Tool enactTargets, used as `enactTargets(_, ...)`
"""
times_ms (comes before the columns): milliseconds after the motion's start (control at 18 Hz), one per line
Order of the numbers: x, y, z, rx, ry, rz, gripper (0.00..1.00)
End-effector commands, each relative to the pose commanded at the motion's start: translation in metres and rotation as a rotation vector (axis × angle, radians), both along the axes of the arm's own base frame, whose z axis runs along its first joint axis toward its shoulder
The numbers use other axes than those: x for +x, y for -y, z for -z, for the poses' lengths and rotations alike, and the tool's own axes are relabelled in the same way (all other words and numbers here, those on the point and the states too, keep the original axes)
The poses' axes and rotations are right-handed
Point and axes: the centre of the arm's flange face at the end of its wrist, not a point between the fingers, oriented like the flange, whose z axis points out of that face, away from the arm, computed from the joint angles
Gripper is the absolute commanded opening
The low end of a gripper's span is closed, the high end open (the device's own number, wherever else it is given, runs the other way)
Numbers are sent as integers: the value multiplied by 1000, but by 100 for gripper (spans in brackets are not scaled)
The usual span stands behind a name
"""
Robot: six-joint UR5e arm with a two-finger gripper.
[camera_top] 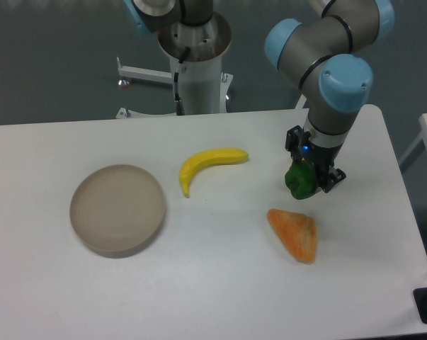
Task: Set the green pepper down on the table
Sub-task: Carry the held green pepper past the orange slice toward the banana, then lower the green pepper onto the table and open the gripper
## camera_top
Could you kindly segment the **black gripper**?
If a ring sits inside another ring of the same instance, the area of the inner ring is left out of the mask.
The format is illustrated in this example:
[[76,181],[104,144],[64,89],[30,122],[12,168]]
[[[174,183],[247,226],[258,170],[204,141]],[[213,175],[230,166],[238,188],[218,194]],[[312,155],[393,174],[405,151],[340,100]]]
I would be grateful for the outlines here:
[[313,164],[318,176],[319,187],[329,193],[337,184],[346,178],[346,173],[334,167],[341,145],[321,147],[311,140],[311,133],[304,132],[299,125],[289,129],[286,134],[285,149],[291,156],[300,156]]

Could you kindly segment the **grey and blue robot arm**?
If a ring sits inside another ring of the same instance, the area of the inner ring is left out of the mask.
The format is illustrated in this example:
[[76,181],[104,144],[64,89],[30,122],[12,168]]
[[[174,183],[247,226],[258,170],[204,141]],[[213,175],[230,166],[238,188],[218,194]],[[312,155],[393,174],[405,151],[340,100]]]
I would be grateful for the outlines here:
[[[386,36],[394,26],[389,1],[313,1],[320,19],[302,25],[277,23],[264,52],[307,99],[304,125],[287,132],[292,164],[285,185],[303,200],[329,192],[345,179],[334,166],[373,83],[368,63],[355,52]],[[171,65],[170,83],[177,115],[219,113],[222,56],[231,28],[212,1],[126,1],[134,27],[155,33]]]

